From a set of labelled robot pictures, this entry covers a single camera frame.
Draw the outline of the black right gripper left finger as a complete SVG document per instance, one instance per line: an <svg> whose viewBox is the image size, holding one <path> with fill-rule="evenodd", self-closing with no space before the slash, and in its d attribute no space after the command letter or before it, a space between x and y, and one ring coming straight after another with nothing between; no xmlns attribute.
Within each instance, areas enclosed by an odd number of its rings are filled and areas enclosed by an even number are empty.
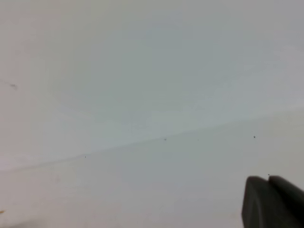
<svg viewBox="0 0 304 228"><path fill-rule="evenodd" d="M275 188L263 178L250 176L246 180L242 206L245 228L303 228L288 210Z"/></svg>

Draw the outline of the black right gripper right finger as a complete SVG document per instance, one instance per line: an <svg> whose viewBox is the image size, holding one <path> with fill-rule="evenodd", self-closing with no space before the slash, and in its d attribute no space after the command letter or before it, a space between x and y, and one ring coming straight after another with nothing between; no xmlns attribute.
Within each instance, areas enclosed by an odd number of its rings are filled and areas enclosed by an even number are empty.
<svg viewBox="0 0 304 228"><path fill-rule="evenodd" d="M299 221L304 220L304 191L280 176L270 176L268 182L275 188L288 210Z"/></svg>

